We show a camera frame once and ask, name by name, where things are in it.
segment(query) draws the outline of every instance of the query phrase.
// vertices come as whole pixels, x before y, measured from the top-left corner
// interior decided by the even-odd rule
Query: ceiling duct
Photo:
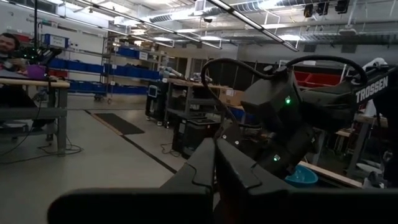
[[[257,12],[263,11],[265,9],[272,9],[275,7],[287,7],[287,6],[298,6],[298,5],[305,5],[305,4],[318,4],[323,2],[330,2],[336,0],[266,0],[266,1],[250,1],[250,2],[241,2],[232,4],[231,7],[239,12]],[[174,17],[178,13],[181,12],[188,12],[187,16],[196,16],[194,15],[195,12],[195,5],[189,6],[181,6],[175,7],[173,9],[166,9],[166,10],[158,10],[152,11],[148,16],[150,22],[164,22],[164,21],[172,21],[176,20]],[[224,10],[211,5],[211,7],[206,8],[201,14],[201,17],[208,17],[208,16],[217,16],[220,14],[226,14]]]

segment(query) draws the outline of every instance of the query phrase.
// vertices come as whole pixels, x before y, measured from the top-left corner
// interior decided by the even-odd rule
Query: floor
[[[5,162],[44,154],[37,147],[46,145],[45,137],[32,136],[10,154],[0,157],[0,223],[46,223],[46,210],[50,203],[69,190],[160,187],[173,176],[171,171],[85,110],[115,113],[130,121],[145,133],[126,136],[129,140],[172,169],[179,170],[183,166],[183,158],[162,153],[160,144],[171,143],[172,130],[146,121],[143,105],[94,103],[92,97],[86,96],[70,96],[68,103],[67,134],[72,144],[81,146],[84,151],[66,157],[51,156],[4,165]],[[15,144],[10,139],[0,139],[0,154]]]

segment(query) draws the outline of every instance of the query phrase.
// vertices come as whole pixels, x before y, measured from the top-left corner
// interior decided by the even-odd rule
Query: man
[[[13,72],[26,69],[21,58],[13,58],[12,54],[19,48],[20,43],[17,37],[12,34],[3,33],[0,35],[0,69],[7,69]],[[0,88],[0,105],[13,108],[36,107],[34,101],[20,85],[3,85]],[[42,128],[48,120],[35,120],[33,128]]]

